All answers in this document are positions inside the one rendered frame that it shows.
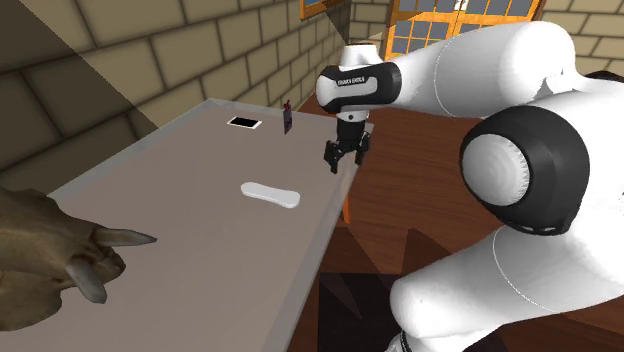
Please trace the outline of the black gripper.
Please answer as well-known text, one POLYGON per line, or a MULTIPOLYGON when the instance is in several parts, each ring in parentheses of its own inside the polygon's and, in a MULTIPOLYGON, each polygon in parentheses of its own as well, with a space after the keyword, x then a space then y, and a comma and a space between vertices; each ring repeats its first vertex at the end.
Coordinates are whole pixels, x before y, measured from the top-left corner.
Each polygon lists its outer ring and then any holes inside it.
POLYGON ((371 134, 365 131, 366 121, 359 122, 337 121, 337 141, 328 140, 326 142, 323 159, 328 163, 330 172, 336 174, 338 162, 343 156, 343 152, 356 150, 355 163, 362 165, 366 152, 370 149, 371 134))

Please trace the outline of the white flat bone-shaped object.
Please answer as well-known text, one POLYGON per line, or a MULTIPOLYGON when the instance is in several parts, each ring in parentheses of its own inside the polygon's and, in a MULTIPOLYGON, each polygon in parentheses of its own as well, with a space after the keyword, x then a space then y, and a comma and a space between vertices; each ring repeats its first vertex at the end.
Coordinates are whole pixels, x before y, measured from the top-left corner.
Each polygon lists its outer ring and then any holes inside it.
POLYGON ((301 195, 292 190, 279 189, 256 182, 245 182, 240 186, 243 195, 267 201, 281 207, 292 209, 299 205, 301 195))

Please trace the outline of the white phone with black screen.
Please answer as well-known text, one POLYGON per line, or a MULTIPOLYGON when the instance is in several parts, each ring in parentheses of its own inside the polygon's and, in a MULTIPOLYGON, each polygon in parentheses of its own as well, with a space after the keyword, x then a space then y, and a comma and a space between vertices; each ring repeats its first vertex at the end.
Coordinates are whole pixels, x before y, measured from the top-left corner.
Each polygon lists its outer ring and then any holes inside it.
POLYGON ((251 118, 234 116, 227 122, 227 124, 231 126, 246 128, 246 129, 256 129, 262 124, 262 122, 260 120, 255 120, 251 118))

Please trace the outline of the orange framed window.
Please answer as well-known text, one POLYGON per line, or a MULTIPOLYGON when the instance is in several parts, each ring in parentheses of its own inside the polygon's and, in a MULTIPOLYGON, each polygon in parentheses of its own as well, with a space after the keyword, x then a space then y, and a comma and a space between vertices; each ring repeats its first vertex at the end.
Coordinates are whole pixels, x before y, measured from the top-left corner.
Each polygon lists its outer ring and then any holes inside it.
POLYGON ((537 18, 546 0, 392 0, 383 59, 450 37, 537 18))

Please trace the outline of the grey table with orange legs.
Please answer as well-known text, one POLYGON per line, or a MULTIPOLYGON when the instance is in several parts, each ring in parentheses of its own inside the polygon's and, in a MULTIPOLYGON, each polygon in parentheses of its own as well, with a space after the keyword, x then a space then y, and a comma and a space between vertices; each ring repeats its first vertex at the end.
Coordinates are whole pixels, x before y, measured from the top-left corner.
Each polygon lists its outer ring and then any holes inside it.
POLYGON ((286 352, 357 168, 323 159, 332 117, 211 99, 55 190, 66 213, 153 236, 92 304, 76 289, 0 352, 286 352), (234 116, 256 129, 228 125, 234 116), (242 194, 301 195, 287 209, 242 194))

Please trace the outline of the brown horned skull figure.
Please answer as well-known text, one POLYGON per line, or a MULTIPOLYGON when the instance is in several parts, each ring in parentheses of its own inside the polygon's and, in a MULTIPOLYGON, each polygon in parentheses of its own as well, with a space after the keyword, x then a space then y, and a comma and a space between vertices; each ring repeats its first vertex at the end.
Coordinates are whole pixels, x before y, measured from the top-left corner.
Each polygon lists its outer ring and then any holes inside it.
POLYGON ((0 331, 51 317, 68 288, 92 303, 105 303, 105 284, 126 268, 114 248, 155 241, 72 217, 38 190, 0 187, 0 331))

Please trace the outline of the orange framed wall picture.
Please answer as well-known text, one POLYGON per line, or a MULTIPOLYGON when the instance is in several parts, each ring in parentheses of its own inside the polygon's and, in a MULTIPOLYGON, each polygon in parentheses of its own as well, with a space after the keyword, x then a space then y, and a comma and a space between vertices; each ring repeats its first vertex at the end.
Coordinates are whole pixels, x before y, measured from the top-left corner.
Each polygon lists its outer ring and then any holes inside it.
POLYGON ((300 19, 310 18, 343 2, 344 0, 299 0, 300 19))

